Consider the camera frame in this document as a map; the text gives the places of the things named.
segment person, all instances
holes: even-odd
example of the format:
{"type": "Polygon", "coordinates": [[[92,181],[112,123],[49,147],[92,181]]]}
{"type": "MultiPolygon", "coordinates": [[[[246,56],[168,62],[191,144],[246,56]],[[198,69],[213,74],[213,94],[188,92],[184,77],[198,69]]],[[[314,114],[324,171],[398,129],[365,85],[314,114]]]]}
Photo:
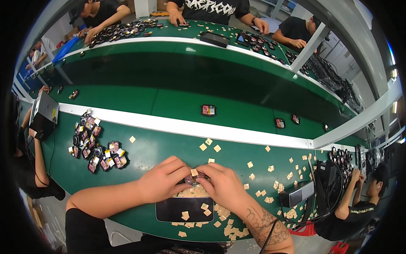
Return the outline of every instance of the person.
{"type": "MultiPolygon", "coordinates": [[[[177,184],[190,174],[191,168],[175,156],[147,171],[139,180],[83,189],[66,204],[66,247],[68,253],[225,253],[218,243],[193,243],[143,235],[141,241],[112,247],[103,219],[143,204],[170,198],[191,185],[177,184]]],[[[196,167],[211,181],[197,178],[213,200],[236,214],[247,225],[262,247],[275,223],[264,253],[294,252],[293,239],[285,225],[263,208],[243,188],[230,168],[217,163],[196,167]]]]}
{"type": "Polygon", "coordinates": [[[279,25],[272,38],[288,48],[300,52],[320,24],[321,21],[315,16],[311,17],[309,22],[298,17],[289,17],[279,25]]]}
{"type": "Polygon", "coordinates": [[[321,222],[315,223],[314,229],[319,236],[330,241],[347,239],[363,230],[375,217],[376,205],[383,196],[389,181],[389,169],[387,165],[380,164],[369,177],[371,178],[367,192],[369,201],[360,201],[365,176],[358,169],[352,171],[350,183],[334,214],[331,214],[321,222]],[[357,189],[352,206],[349,206],[356,185],[357,189]]]}
{"type": "Polygon", "coordinates": [[[220,1],[191,1],[191,0],[169,0],[166,6],[169,13],[169,22],[178,26],[186,24],[186,20],[201,20],[228,26],[230,15],[235,14],[242,23],[249,26],[256,26],[263,35],[269,34],[269,25],[265,21],[254,17],[250,13],[248,0],[222,0],[220,1]],[[179,8],[185,4],[182,13],[179,8]]]}
{"type": "MultiPolygon", "coordinates": [[[[42,91],[49,91],[49,87],[43,86],[38,95],[42,91]]],[[[23,123],[17,132],[17,143],[11,144],[12,147],[14,146],[12,150],[15,151],[13,171],[17,179],[17,185],[29,197],[34,199],[54,196],[58,200],[63,200],[65,191],[48,176],[42,155],[41,142],[35,138],[33,129],[29,129],[28,134],[34,140],[35,158],[26,148],[24,131],[28,128],[31,109],[32,106],[24,116],[23,123]]]]}
{"type": "MultiPolygon", "coordinates": [[[[44,38],[44,40],[48,44],[51,51],[56,50],[56,46],[55,46],[53,41],[51,41],[49,38],[44,38]]],[[[35,58],[32,59],[32,61],[35,61],[35,63],[32,63],[34,65],[34,67],[39,65],[48,56],[48,54],[47,54],[47,52],[45,50],[45,46],[43,45],[41,40],[38,41],[36,43],[36,45],[34,46],[34,49],[33,49],[34,53],[36,51],[38,51],[39,49],[41,50],[39,52],[40,53],[40,58],[39,59],[35,59],[35,58]]],[[[27,64],[26,69],[30,69],[30,68],[31,68],[31,66],[29,64],[27,64]]]]}
{"type": "Polygon", "coordinates": [[[89,44],[94,35],[101,32],[105,27],[121,24],[121,19],[131,14],[130,9],[119,4],[117,0],[82,0],[77,8],[76,16],[83,19],[86,28],[79,32],[83,38],[87,32],[85,44],[89,44]]]}

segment black box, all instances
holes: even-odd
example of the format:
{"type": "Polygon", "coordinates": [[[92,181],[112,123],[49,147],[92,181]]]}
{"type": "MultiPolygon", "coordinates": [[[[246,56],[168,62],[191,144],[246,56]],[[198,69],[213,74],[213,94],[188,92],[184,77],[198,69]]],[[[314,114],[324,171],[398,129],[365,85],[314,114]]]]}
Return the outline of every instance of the black box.
{"type": "Polygon", "coordinates": [[[201,33],[200,40],[222,48],[226,48],[230,44],[229,38],[211,32],[201,33]]]}

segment black cable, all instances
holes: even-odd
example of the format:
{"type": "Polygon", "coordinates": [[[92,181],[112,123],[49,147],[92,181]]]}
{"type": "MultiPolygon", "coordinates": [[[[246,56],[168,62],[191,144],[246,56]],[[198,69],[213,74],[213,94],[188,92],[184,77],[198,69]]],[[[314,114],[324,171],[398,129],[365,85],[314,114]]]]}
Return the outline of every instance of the black cable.
{"type": "Polygon", "coordinates": [[[271,239],[272,232],[274,231],[276,222],[277,222],[278,220],[279,220],[279,219],[274,220],[273,225],[272,225],[272,228],[271,228],[271,231],[269,232],[268,238],[266,239],[265,243],[263,244],[263,246],[262,246],[261,251],[259,252],[259,254],[263,254],[263,252],[265,251],[265,247],[266,247],[266,245],[268,244],[269,239],[271,239]]]}

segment red stool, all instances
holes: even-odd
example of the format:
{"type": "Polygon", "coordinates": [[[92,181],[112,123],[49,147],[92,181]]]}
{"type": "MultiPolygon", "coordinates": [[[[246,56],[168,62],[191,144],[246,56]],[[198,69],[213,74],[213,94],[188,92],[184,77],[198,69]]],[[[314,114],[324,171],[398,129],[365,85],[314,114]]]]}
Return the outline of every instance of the red stool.
{"type": "Polygon", "coordinates": [[[293,231],[292,229],[289,229],[289,232],[291,234],[299,235],[302,237],[311,237],[316,234],[316,231],[314,230],[314,224],[303,226],[295,231],[293,231]]]}
{"type": "Polygon", "coordinates": [[[349,245],[342,242],[337,242],[337,244],[331,247],[329,254],[345,254],[349,245]]]}

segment cardboard box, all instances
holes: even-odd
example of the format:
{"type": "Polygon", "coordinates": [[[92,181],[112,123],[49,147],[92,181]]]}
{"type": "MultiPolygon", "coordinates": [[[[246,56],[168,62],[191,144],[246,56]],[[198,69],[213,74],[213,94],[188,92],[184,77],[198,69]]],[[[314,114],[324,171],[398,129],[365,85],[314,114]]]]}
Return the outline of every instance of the cardboard box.
{"type": "Polygon", "coordinates": [[[79,32],[79,27],[76,26],[74,27],[69,33],[65,34],[65,36],[63,37],[63,39],[65,41],[70,41],[73,38],[74,34],[77,34],[79,32]]]}
{"type": "MultiPolygon", "coordinates": [[[[157,11],[166,11],[166,4],[168,3],[168,0],[157,0],[156,1],[156,9],[157,11]]],[[[185,7],[185,5],[183,4],[183,6],[181,8],[179,8],[179,10],[183,10],[185,7]]]]}
{"type": "Polygon", "coordinates": [[[131,13],[135,12],[134,0],[128,0],[127,7],[130,9],[131,13]]]}

